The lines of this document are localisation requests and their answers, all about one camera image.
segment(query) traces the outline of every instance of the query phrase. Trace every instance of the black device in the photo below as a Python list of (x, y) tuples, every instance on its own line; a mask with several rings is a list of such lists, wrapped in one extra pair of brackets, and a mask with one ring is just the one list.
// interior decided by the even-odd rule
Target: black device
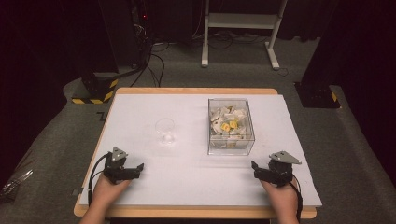
[(291, 156), (286, 151), (279, 151), (270, 155), (270, 162), (268, 162), (268, 168), (260, 168), (255, 161), (251, 161), (251, 168), (254, 170), (254, 177), (271, 183), (277, 188), (283, 187), (287, 184), (291, 185), (297, 194), (298, 207), (297, 207), (297, 219), (300, 222), (301, 212), (303, 210), (303, 196), (299, 189), (297, 189), (293, 184), (291, 184), (292, 179), (295, 177), (293, 174), (292, 165), (301, 164), (299, 160)]
[(92, 181), (95, 176), (94, 172), (96, 170), (96, 166), (101, 160), (106, 159), (103, 174), (113, 184), (119, 184), (122, 180), (132, 180), (139, 178), (140, 172), (143, 171), (145, 164), (142, 163), (136, 168), (124, 168), (123, 165), (127, 156), (128, 154), (123, 150), (113, 147), (113, 152), (108, 152), (96, 162), (91, 172), (90, 182), (88, 183), (88, 205), (91, 205), (92, 201)]

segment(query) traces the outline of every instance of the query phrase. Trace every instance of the transparent container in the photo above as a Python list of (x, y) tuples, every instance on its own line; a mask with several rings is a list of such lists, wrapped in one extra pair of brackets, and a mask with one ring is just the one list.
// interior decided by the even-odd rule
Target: transparent container
[(246, 156), (255, 137), (248, 99), (208, 100), (208, 155)]

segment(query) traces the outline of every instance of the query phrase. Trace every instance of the metal stand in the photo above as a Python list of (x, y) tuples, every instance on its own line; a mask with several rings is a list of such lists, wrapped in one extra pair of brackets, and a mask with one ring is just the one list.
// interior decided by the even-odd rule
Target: metal stand
[(208, 30), (209, 27), (223, 28), (248, 28), (248, 29), (268, 29), (273, 30), (270, 42), (265, 42), (265, 49), (274, 70), (279, 69), (274, 53), (276, 35), (282, 22), (283, 12), (285, 11), (288, 0), (282, 0), (277, 15), (258, 15), (258, 14), (233, 14), (233, 13), (209, 13), (209, 0), (206, 0), (205, 9), (205, 30), (204, 44), (202, 50), (202, 67), (209, 66), (208, 54)]

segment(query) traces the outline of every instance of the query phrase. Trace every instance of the gray carpet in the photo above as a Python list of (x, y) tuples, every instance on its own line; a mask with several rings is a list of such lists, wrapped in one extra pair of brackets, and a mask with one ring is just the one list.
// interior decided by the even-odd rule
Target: gray carpet
[[(175, 44), (153, 50), (165, 63), (163, 87), (274, 88), (284, 95), (323, 202), (318, 216), (302, 223), (396, 223), (396, 190), (362, 135), (342, 89), (331, 86), (340, 109), (303, 108), (300, 103), (293, 82), (301, 80), (317, 43), (277, 40), (279, 71), (271, 68), (262, 42), (210, 49), (207, 68), (200, 65), (201, 48)], [(157, 76), (161, 73), (157, 58), (151, 58), (149, 67)], [(135, 79), (136, 75), (123, 77), (117, 88), (130, 86)], [(16, 201), (0, 204), (0, 223), (78, 223), (79, 217), (73, 214), (77, 196), (72, 192), (82, 185), (104, 125), (98, 112), (107, 113), (110, 107), (72, 104), (78, 83), (64, 87), (68, 104), (37, 137), (23, 161), (26, 165), (16, 172), (18, 176), (34, 170), (22, 183)], [(135, 86), (154, 86), (149, 71)]]

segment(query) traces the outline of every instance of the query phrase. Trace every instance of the dark background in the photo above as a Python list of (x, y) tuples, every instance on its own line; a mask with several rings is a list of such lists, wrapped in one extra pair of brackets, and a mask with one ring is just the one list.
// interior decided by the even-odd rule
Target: dark background
[[(145, 10), (155, 35), (191, 43), (199, 24), (201, 1), (138, 2), (147, 3)], [(309, 67), (320, 71), (318, 79), (332, 73), (324, 83), (343, 88), (371, 148), (395, 184), (395, 4), (390, 0), (337, 3), (289, 0), (278, 37), (299, 36), (303, 41), (322, 37)], [(236, 0), (211, 1), (215, 12), (218, 8), (222, 12), (272, 13), (277, 12), (276, 6), (275, 0), (245, 1), (242, 6)], [(66, 103), (63, 86), (81, 77), (76, 60), (82, 58), (86, 71), (98, 72), (107, 70), (96, 65), (98, 62), (107, 62), (111, 67), (114, 59), (98, 1), (3, 0), (0, 27), (3, 185), (35, 138)]]

